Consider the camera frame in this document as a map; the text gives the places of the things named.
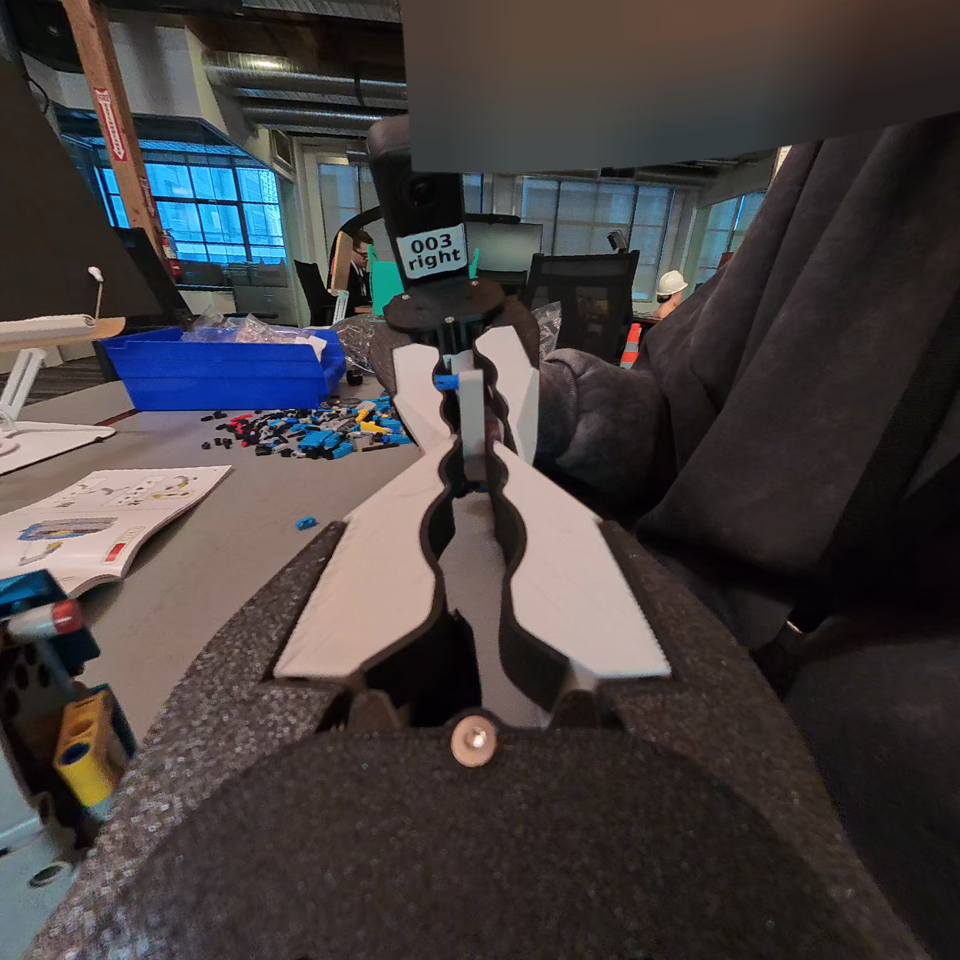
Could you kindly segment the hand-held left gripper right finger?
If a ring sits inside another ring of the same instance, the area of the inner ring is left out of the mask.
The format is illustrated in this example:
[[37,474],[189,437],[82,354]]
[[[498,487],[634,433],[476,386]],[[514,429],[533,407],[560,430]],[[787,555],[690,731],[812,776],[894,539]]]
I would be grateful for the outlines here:
[[499,659],[544,711],[572,690],[665,680],[671,664],[612,542],[615,525],[496,441],[494,533],[505,561]]

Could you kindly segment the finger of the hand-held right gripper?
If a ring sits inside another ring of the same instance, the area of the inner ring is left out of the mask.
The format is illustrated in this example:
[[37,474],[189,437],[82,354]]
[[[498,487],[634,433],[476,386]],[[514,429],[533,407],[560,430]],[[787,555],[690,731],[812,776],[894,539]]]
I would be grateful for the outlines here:
[[410,343],[395,347],[391,359],[393,406],[407,435],[423,453],[448,450],[453,431],[442,411],[445,396],[435,384],[442,354],[432,345]]
[[536,457],[540,370],[513,326],[490,327],[474,342],[489,405],[502,425],[506,446],[526,464]]

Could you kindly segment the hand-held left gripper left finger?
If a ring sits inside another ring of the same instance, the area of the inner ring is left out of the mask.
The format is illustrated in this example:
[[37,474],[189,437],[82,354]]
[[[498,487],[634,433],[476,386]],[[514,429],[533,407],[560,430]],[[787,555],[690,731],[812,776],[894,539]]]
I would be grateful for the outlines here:
[[446,610],[439,558],[462,466],[461,442],[443,439],[346,516],[274,678],[357,680],[426,639]]

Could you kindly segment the grey angled beam assembly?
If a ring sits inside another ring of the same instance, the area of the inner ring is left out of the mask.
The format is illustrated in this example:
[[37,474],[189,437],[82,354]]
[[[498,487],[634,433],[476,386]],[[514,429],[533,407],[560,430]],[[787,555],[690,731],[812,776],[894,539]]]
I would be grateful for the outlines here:
[[487,486],[486,390],[484,374],[467,354],[449,358],[449,372],[435,378],[438,387],[452,388],[459,411],[463,475],[472,489]]

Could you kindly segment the white desk stand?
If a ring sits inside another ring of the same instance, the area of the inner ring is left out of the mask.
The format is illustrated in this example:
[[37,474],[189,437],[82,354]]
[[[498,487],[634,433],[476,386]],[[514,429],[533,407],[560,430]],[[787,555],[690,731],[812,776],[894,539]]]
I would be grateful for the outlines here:
[[104,276],[87,269],[97,284],[94,314],[24,318],[12,321],[1,335],[2,352],[18,349],[1,396],[1,474],[7,475],[66,452],[102,443],[115,435],[112,426],[33,422],[21,418],[48,351],[67,344],[111,339],[121,334],[125,317],[101,316]]

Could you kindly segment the teal upright panel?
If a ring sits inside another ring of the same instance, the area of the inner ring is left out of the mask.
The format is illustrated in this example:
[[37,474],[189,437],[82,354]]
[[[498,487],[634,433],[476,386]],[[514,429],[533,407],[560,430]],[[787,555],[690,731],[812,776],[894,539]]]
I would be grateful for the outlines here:
[[[384,308],[390,301],[405,291],[403,287],[402,271],[395,261],[388,261],[380,256],[381,248],[374,244],[367,249],[368,282],[373,314],[383,316]],[[476,279],[479,259],[479,249],[472,246],[466,248],[464,274],[469,280]],[[461,276],[455,270],[434,271],[423,279],[431,282],[447,282]]]

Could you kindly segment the clear plastic bag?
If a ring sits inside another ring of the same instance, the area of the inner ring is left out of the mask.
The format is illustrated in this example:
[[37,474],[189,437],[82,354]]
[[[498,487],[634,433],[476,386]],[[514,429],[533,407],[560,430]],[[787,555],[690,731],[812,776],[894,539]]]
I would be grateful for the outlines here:
[[[562,305],[551,302],[533,310],[538,326],[538,360],[543,361],[547,354],[557,349],[562,325]],[[372,343],[376,328],[382,325],[382,318],[366,315],[344,318],[332,325],[341,343],[346,366],[361,374],[374,376]]]
[[200,344],[254,344],[307,346],[318,356],[327,348],[327,341],[311,328],[274,325],[253,314],[228,316],[203,314],[195,318],[181,335],[181,341]]

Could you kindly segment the black monitor screen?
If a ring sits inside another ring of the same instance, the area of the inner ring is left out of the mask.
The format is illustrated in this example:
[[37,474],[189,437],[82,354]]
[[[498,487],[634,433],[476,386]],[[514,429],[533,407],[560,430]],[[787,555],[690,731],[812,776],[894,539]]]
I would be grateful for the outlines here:
[[529,274],[542,251],[544,227],[538,222],[467,220],[467,252],[477,274]]

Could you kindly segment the pile of loose brick pieces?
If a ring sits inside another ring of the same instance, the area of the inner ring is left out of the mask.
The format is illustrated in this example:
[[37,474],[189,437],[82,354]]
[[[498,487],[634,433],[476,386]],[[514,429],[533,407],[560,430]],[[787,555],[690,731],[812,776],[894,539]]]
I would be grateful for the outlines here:
[[338,398],[315,408],[203,414],[211,431],[202,450],[247,450],[257,457],[339,461],[353,453],[414,444],[389,396]]

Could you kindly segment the black mesh office chair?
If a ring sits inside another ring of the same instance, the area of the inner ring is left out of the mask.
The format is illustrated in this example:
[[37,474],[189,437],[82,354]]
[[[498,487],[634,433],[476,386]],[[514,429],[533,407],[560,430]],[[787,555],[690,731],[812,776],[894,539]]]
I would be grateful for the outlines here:
[[640,253],[554,256],[535,253],[520,298],[530,310],[559,303],[557,349],[618,365],[633,323]]

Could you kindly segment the blue storage bin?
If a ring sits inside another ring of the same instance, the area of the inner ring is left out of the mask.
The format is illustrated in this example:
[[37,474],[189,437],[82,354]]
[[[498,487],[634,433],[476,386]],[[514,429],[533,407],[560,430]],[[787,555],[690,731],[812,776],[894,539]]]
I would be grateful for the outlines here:
[[103,347],[141,412],[316,408],[347,367],[331,330],[283,343],[191,342],[179,328],[165,328]]

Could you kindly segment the large paned window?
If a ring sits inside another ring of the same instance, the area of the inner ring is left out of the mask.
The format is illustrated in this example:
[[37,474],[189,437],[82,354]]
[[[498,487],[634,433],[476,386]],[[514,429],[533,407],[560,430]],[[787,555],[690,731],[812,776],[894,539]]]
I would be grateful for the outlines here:
[[186,260],[286,260],[279,177],[206,121],[135,115],[162,228]]

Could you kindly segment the blue toy brick robot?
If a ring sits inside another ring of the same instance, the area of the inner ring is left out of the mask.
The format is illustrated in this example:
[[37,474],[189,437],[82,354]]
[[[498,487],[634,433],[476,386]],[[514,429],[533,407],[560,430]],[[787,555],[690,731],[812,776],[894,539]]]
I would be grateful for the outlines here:
[[114,807],[138,747],[80,604],[45,570],[1,585],[2,906],[49,908]]

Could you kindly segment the black partition board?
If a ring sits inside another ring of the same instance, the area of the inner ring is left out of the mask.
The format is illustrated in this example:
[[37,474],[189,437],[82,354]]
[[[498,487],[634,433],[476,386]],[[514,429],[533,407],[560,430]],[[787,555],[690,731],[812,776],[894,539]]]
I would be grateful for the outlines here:
[[162,301],[129,245],[110,226],[42,115],[27,82],[1,64],[2,325],[55,315],[101,316],[140,327],[182,326],[186,306]]

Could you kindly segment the silver ventilation duct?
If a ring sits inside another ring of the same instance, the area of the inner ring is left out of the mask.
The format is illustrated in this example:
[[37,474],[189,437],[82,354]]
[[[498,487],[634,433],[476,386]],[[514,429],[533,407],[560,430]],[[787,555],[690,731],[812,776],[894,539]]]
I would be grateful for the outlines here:
[[404,80],[336,68],[307,70],[268,54],[205,52],[210,87],[252,128],[302,137],[363,138],[381,119],[406,114]]

